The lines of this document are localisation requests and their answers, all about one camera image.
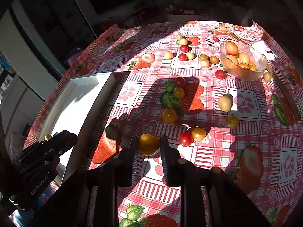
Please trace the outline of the white shallow tray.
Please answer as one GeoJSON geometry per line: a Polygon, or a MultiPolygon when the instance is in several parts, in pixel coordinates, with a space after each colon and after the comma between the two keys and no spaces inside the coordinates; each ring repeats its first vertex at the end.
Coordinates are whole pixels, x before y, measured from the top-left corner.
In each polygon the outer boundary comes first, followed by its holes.
{"type": "Polygon", "coordinates": [[[38,141],[46,135],[53,136],[67,130],[78,137],[77,144],[60,156],[57,166],[57,185],[63,184],[72,173],[81,166],[84,159],[85,147],[94,128],[97,117],[117,81],[113,73],[98,73],[70,79],[63,87],[54,105],[48,113],[38,141]]]}

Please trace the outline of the small yellow tomato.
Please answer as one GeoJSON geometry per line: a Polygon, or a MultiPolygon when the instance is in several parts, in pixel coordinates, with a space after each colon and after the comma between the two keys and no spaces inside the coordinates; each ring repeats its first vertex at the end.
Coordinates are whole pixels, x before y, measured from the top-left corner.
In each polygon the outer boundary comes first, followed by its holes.
{"type": "Polygon", "coordinates": [[[174,97],[181,100],[185,96],[185,92],[181,87],[177,87],[174,90],[174,97]]]}

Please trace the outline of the pale longan beside bowl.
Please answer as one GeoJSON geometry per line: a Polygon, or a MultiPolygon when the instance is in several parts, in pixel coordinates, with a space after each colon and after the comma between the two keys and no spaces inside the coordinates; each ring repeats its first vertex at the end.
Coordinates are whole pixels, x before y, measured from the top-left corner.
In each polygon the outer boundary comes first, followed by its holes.
{"type": "Polygon", "coordinates": [[[265,73],[263,74],[263,80],[264,80],[265,82],[270,82],[271,79],[272,79],[272,75],[271,75],[269,72],[265,72],[265,73]]]}

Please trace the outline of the wooden stick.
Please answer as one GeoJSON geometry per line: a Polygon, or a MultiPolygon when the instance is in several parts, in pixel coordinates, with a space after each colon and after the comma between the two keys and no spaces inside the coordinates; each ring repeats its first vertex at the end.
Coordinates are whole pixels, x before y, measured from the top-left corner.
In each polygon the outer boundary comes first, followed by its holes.
{"type": "Polygon", "coordinates": [[[268,64],[267,58],[263,54],[259,53],[257,50],[252,48],[248,43],[246,43],[241,38],[239,38],[236,34],[227,30],[225,23],[219,23],[219,29],[225,34],[227,34],[228,36],[232,37],[234,39],[234,42],[236,43],[241,42],[242,44],[244,44],[244,49],[248,50],[248,54],[251,56],[251,58],[256,58],[258,60],[258,62],[256,63],[256,68],[257,68],[256,72],[247,68],[239,67],[226,56],[225,44],[228,42],[228,40],[226,40],[220,45],[219,52],[220,52],[221,63],[223,64],[223,67],[227,70],[227,72],[240,80],[248,81],[248,82],[258,80],[263,76],[263,74],[266,71],[269,72],[270,75],[273,77],[273,79],[276,80],[279,89],[282,91],[287,102],[289,103],[289,106],[291,108],[295,120],[296,121],[301,120],[302,116],[298,110],[298,107],[296,106],[295,100],[293,99],[292,95],[288,91],[286,85],[278,77],[274,69],[268,64]]]}

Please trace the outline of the red strawberry print tablecloth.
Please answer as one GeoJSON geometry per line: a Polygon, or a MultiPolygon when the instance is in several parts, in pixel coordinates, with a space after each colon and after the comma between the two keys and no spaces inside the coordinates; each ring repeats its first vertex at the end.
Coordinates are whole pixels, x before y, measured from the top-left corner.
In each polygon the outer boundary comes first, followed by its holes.
{"type": "Polygon", "coordinates": [[[204,68],[199,56],[219,56],[228,40],[216,22],[158,23],[121,29],[111,26],[74,61],[39,112],[25,145],[37,141],[43,123],[73,77],[111,72],[117,80],[113,97],[98,118],[93,139],[109,124],[122,133],[125,145],[132,135],[166,135],[196,166],[218,166],[236,176],[272,226],[285,226],[302,197],[302,121],[296,121],[276,80],[247,82],[229,75],[218,79],[222,63],[204,68]],[[175,78],[183,77],[185,96],[174,97],[175,78]],[[229,112],[218,107],[228,95],[229,112]],[[172,108],[174,123],[162,113],[172,108]],[[230,129],[227,118],[239,125],[230,129]],[[189,132],[193,143],[179,144],[189,132]]]}

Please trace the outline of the white crumpled tissue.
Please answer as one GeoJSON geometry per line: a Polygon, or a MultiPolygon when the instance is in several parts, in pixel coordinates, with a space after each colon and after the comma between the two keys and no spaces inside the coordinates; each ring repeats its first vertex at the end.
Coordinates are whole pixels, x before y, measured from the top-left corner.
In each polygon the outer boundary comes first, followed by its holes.
{"type": "Polygon", "coordinates": [[[273,61],[275,59],[275,54],[264,41],[261,40],[259,42],[256,42],[251,47],[258,51],[260,54],[264,55],[268,61],[273,61]]]}

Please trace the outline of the red cherry tomato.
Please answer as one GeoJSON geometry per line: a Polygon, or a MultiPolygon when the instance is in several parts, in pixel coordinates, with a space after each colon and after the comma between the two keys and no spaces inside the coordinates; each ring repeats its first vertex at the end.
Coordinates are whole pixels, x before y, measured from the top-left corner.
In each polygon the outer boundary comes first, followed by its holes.
{"type": "Polygon", "coordinates": [[[175,86],[179,88],[184,88],[186,86],[186,81],[183,77],[175,78],[175,86]]]}
{"type": "Polygon", "coordinates": [[[219,69],[215,72],[215,77],[218,79],[226,79],[228,74],[224,70],[219,69]]]}
{"type": "Polygon", "coordinates": [[[191,133],[184,132],[179,137],[179,144],[183,147],[188,147],[193,143],[193,138],[191,133]]]}

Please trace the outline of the pale longan fruit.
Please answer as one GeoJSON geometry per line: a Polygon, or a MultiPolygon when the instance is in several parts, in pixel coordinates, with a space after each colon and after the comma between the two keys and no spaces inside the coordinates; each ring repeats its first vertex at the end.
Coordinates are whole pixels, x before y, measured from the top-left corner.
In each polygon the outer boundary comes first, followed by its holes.
{"type": "Polygon", "coordinates": [[[223,112],[229,112],[232,108],[233,101],[228,95],[223,95],[218,99],[218,107],[223,112]]]}

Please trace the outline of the large yellow tomato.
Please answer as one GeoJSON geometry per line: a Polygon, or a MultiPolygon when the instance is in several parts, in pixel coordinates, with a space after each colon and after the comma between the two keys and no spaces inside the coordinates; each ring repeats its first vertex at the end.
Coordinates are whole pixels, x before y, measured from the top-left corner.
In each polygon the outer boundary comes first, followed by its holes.
{"type": "Polygon", "coordinates": [[[160,148],[160,138],[150,135],[143,134],[139,138],[139,153],[144,156],[154,155],[160,148]]]}

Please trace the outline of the yellow cherry tomato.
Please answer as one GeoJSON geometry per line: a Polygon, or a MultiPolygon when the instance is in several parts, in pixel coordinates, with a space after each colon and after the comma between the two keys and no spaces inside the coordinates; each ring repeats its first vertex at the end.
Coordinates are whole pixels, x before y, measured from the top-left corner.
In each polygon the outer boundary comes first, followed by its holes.
{"type": "Polygon", "coordinates": [[[47,135],[45,136],[45,140],[50,140],[51,138],[52,138],[52,136],[49,135],[49,134],[47,134],[47,135]]]}

